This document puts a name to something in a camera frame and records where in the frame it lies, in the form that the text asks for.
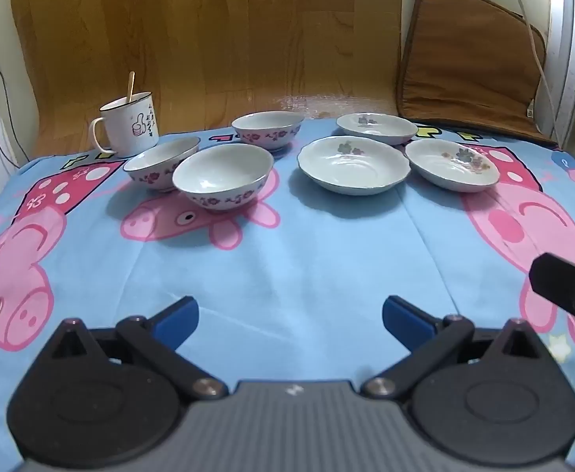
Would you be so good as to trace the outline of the brown seat cushion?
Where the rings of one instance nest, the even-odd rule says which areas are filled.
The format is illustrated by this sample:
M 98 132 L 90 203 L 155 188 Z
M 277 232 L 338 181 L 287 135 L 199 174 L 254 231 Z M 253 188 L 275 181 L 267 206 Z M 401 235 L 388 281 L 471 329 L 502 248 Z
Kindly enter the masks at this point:
M 490 0 L 415 0 L 396 87 L 400 116 L 551 144 L 529 114 L 545 41 Z

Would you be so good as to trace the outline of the white enamel mug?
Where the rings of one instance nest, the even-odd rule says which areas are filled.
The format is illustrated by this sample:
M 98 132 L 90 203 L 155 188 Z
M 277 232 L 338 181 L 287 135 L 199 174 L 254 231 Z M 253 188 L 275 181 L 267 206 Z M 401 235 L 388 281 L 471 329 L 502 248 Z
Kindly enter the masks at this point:
M 109 147 L 100 145 L 96 127 L 102 123 Z M 155 147 L 159 142 L 155 107 L 151 92 L 115 99 L 100 108 L 100 116 L 89 125 L 92 145 L 101 153 L 130 158 Z

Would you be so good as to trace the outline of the floral rice bowl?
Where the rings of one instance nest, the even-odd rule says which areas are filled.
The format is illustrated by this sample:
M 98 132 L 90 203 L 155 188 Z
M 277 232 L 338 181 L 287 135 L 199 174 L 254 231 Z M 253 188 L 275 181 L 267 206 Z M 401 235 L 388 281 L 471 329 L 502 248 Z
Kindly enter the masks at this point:
M 296 138 L 304 116 L 290 111 L 265 111 L 243 115 L 232 127 L 241 141 L 270 151 L 284 148 Z
M 194 153 L 175 168 L 172 181 L 195 205 L 231 211 L 255 200 L 273 169 L 274 157 L 269 151 L 233 143 Z
M 199 151 L 197 136 L 183 136 L 161 143 L 127 161 L 123 171 L 133 182 L 150 190 L 170 192 L 175 189 L 173 173 L 184 160 Z

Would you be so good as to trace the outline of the white floral plate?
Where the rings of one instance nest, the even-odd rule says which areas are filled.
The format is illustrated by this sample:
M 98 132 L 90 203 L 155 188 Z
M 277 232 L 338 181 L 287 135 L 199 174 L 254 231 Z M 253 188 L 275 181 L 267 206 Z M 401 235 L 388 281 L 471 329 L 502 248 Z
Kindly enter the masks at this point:
M 336 125 L 347 134 L 371 138 L 391 146 L 409 142 L 418 126 L 404 118 L 383 113 L 357 112 L 336 119 Z
M 356 136 L 320 138 L 300 150 L 297 162 L 322 188 L 349 196 L 384 193 L 410 174 L 409 161 L 399 150 Z
M 405 155 L 415 171 L 441 189 L 478 193 L 500 181 L 500 172 L 490 159 L 454 142 L 421 138 L 406 145 Z

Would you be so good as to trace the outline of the blue cartoon pig tablecloth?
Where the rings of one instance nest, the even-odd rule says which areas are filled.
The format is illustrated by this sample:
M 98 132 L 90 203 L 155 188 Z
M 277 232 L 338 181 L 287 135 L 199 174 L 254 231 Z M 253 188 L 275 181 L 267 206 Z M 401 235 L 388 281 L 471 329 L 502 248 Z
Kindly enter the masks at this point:
M 479 326 L 525 317 L 575 387 L 575 321 L 526 279 L 538 254 L 575 262 L 575 158 L 513 138 L 421 135 L 482 152 L 500 172 L 495 189 L 457 194 L 414 174 L 342 196 L 304 176 L 289 149 L 249 210 L 210 214 L 96 152 L 21 168 L 0 192 L 0 471 L 20 462 L 7 403 L 62 320 L 110 327 L 186 295 L 200 322 L 181 354 L 229 385 L 362 382 L 404 356 L 381 323 L 398 295 Z

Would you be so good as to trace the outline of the wooden stirring stick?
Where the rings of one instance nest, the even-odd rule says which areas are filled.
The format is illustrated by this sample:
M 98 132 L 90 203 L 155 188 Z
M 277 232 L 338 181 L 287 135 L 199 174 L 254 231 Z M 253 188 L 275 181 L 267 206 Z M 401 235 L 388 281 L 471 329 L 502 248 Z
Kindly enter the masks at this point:
M 133 100 L 133 87 L 135 86 L 136 73 L 131 70 L 128 74 L 127 88 L 126 88 L 126 103 Z

